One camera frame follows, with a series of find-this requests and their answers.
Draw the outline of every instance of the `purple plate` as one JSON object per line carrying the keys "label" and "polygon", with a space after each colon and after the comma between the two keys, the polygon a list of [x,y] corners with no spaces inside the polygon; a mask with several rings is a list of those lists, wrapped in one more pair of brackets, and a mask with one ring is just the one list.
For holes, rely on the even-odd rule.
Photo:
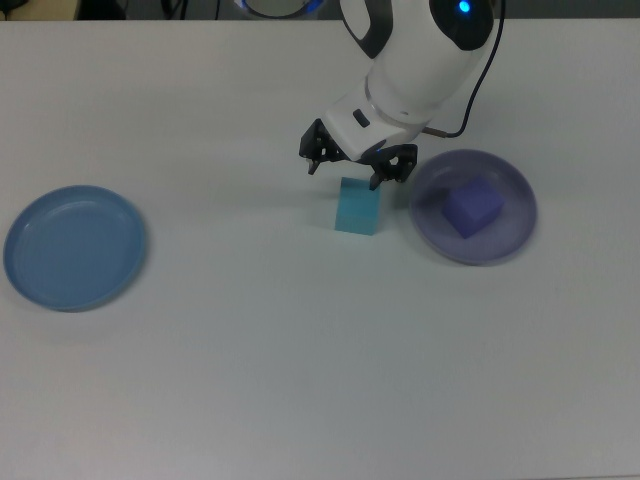
{"label": "purple plate", "polygon": [[[442,215],[449,191],[478,175],[505,200],[500,216],[466,240]],[[536,197],[526,178],[511,164],[487,152],[454,150],[427,162],[416,175],[411,218],[423,238],[445,257],[484,265],[515,254],[533,233]]]}

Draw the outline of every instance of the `blue plate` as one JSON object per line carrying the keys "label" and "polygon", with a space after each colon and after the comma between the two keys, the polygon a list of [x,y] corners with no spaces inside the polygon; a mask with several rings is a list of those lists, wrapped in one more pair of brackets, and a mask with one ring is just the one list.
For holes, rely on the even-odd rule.
{"label": "blue plate", "polygon": [[145,254],[136,210],[104,188],[55,190],[16,219],[4,245],[4,268],[24,297],[52,310],[79,311],[120,293]]}

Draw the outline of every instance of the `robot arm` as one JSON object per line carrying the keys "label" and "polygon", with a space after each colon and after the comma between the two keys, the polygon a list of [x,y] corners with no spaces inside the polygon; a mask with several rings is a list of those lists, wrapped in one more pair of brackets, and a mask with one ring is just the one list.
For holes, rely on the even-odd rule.
{"label": "robot arm", "polygon": [[404,182],[416,165],[409,145],[466,80],[487,48],[492,0],[341,0],[345,25],[374,60],[358,86],[303,136],[313,174],[325,161],[374,170],[370,188]]}

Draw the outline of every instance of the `cube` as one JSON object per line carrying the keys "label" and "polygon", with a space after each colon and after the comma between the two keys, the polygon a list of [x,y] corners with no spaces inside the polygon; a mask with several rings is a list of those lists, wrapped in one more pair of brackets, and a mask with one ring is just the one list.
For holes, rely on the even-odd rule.
{"label": "cube", "polygon": [[466,239],[493,223],[503,206],[502,196],[478,176],[449,192],[442,214]]}
{"label": "cube", "polygon": [[369,182],[342,179],[335,229],[360,235],[373,235],[378,228],[380,188],[369,190]]}

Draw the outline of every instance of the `blue block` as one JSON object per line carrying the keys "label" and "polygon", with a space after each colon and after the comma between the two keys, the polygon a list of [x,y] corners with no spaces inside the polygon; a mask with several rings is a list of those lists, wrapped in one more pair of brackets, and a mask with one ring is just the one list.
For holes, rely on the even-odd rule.
{"label": "blue block", "polygon": [[343,177],[336,215],[336,230],[373,235],[378,228],[380,188],[369,190],[369,182]]}

